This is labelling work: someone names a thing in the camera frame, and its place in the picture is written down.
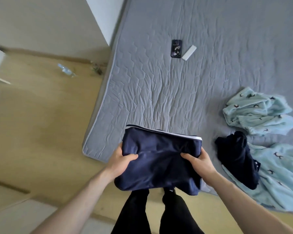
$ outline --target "black pants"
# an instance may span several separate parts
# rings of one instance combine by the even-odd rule
[[[126,201],[111,234],[150,234],[146,215],[149,190],[133,191]],[[163,196],[165,211],[160,221],[160,234],[204,234],[196,224],[183,198],[173,192]]]

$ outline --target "black phone case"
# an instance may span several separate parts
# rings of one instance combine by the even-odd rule
[[[172,40],[172,50],[170,56],[173,58],[181,58],[182,40]]]

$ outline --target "folded navy garment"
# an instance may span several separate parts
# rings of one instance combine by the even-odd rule
[[[197,195],[201,177],[180,153],[199,157],[201,146],[202,139],[197,136],[127,125],[123,137],[123,156],[134,153],[139,157],[129,163],[114,183],[123,191],[177,187],[188,195]]]
[[[251,156],[246,135],[241,131],[236,131],[227,138],[218,137],[215,144],[217,145],[217,157],[226,169],[248,188],[256,189],[261,164]]]

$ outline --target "hand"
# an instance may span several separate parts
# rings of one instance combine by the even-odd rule
[[[108,161],[105,172],[108,174],[109,182],[113,181],[116,177],[125,172],[130,161],[138,158],[137,154],[122,155],[121,150],[122,143],[113,152],[110,160]]]
[[[201,155],[196,158],[188,153],[181,153],[181,157],[188,160],[197,174],[203,178],[207,185],[212,186],[214,178],[219,175],[207,152],[201,148]]]

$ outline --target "person's left hand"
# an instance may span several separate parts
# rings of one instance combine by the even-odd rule
[[[107,166],[104,169],[109,176],[110,182],[113,181],[116,177],[120,176],[123,172],[125,172],[130,161],[138,158],[137,154],[129,154],[123,156],[121,146],[122,142],[115,149],[110,160],[107,163]]]

